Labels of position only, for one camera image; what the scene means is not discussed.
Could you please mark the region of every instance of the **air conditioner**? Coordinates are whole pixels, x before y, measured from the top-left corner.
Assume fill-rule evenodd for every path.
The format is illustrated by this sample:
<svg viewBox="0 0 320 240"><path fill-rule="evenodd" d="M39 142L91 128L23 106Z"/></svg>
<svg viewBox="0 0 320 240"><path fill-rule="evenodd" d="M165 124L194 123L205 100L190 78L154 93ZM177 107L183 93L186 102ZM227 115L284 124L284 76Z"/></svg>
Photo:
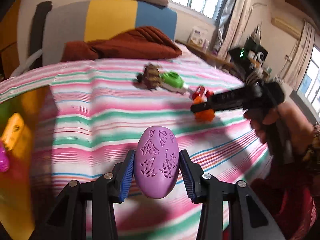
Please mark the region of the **air conditioner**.
<svg viewBox="0 0 320 240"><path fill-rule="evenodd" d="M296 27L293 27L283 19L280 19L278 17L272 18L271 20L272 25L276 26L280 30L283 30L284 32L288 33L295 39L299 40L301 37L301 31L298 30Z"/></svg>

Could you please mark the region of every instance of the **silver screw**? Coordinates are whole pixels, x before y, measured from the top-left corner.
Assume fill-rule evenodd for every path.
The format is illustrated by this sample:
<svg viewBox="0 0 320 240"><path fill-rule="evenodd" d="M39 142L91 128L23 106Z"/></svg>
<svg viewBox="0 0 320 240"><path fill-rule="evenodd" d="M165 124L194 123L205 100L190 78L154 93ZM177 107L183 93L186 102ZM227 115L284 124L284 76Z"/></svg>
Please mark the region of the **silver screw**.
<svg viewBox="0 0 320 240"><path fill-rule="evenodd" d="M113 178L113 174L111 172L108 172L106 174L104 174L103 176L105 179L112 179Z"/></svg>
<svg viewBox="0 0 320 240"><path fill-rule="evenodd" d="M204 173L202 174L202 178L204 179L211 179L212 175L210 173Z"/></svg>
<svg viewBox="0 0 320 240"><path fill-rule="evenodd" d="M243 181L243 180L240 180L240 181L238 181L238 186L239 187L246 187L247 183L245 181Z"/></svg>
<svg viewBox="0 0 320 240"><path fill-rule="evenodd" d="M75 187L75 186L77 186L77 184L78 184L78 181L76 181L76 180L72 180L69 182L70 187Z"/></svg>

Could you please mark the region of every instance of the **person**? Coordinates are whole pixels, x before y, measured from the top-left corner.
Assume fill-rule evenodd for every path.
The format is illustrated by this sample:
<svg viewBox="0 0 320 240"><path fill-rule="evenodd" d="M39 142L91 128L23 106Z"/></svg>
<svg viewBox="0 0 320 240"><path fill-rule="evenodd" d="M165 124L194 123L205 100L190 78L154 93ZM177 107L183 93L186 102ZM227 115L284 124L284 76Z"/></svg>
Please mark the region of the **person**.
<svg viewBox="0 0 320 240"><path fill-rule="evenodd" d="M261 143L266 143L267 135L262 125L252 118L251 111L244 117L250 120ZM287 101L271 109L262 124L270 125L280 117L290 132L295 162L281 167L272 163L267 178L254 180L251 188L274 217L284 237L298 240L306 236L316 221L316 210L320 211L320 169L317 168L320 129L312 125L295 104Z"/></svg>

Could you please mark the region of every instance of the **hand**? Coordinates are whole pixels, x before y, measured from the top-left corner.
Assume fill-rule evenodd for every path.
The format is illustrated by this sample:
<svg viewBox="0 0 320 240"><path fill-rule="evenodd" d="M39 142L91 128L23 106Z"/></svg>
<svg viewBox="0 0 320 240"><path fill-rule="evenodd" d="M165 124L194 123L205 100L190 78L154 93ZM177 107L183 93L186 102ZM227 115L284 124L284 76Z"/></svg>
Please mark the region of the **hand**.
<svg viewBox="0 0 320 240"><path fill-rule="evenodd" d="M262 123L265 125L273 124L279 118L279 115L288 126L293 152L303 154L308 148L308 145L312 143L314 133L313 125L295 104L287 101L280 104L277 109L270 109ZM261 130L259 122L250 117L250 110L244 113L244 117L251 120L250 125L252 129L255 129L256 135L260 138L261 143L266 143L266 133Z"/></svg>

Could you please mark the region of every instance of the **purple oval toy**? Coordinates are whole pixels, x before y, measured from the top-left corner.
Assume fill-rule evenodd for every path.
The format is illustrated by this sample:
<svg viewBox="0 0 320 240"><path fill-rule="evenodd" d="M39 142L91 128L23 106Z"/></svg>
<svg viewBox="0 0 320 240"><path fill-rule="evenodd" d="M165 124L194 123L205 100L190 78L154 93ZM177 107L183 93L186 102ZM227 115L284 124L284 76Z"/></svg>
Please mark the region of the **purple oval toy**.
<svg viewBox="0 0 320 240"><path fill-rule="evenodd" d="M152 126L142 134L134 156L134 177L150 198L167 196L179 174L179 147L173 132Z"/></svg>
<svg viewBox="0 0 320 240"><path fill-rule="evenodd" d="M0 142L0 172L6 172L9 169L9 159L6 155L6 150Z"/></svg>

